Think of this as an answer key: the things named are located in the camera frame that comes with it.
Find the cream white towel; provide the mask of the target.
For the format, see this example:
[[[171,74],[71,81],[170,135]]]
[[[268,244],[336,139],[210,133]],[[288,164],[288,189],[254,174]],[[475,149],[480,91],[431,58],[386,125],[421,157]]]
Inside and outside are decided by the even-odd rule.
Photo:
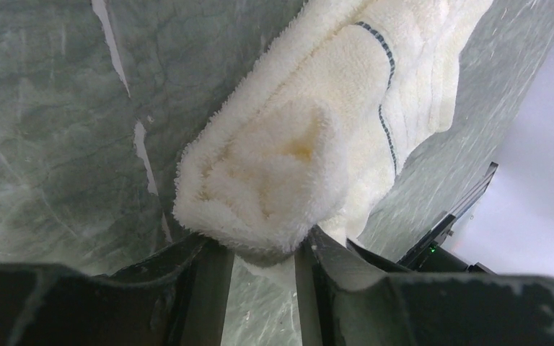
[[[173,215],[294,289],[319,226],[355,239],[409,155],[453,121],[489,1],[310,1],[190,143]]]

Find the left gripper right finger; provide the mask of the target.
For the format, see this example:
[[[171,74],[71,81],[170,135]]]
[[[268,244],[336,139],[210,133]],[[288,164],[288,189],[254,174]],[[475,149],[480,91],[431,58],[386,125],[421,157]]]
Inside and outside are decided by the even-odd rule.
[[[295,254],[303,345],[399,345],[386,273],[313,227]]]

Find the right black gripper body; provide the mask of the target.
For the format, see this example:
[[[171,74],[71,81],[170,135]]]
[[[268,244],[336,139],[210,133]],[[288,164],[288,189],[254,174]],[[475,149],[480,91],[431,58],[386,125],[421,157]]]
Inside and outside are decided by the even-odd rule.
[[[446,241],[454,238],[454,227],[470,216],[469,210],[482,198],[498,169],[492,162],[482,179],[466,192],[455,206],[442,213],[434,226],[396,262],[390,261],[353,240],[347,241],[347,248],[370,265],[385,272],[466,272],[491,273],[486,266],[476,262],[469,264],[443,248]]]

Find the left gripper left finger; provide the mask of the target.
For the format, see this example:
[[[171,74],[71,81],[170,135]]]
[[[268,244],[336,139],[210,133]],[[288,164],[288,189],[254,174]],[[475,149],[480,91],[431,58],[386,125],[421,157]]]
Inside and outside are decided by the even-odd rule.
[[[101,275],[115,300],[96,345],[220,345],[234,255],[186,236],[146,259]]]

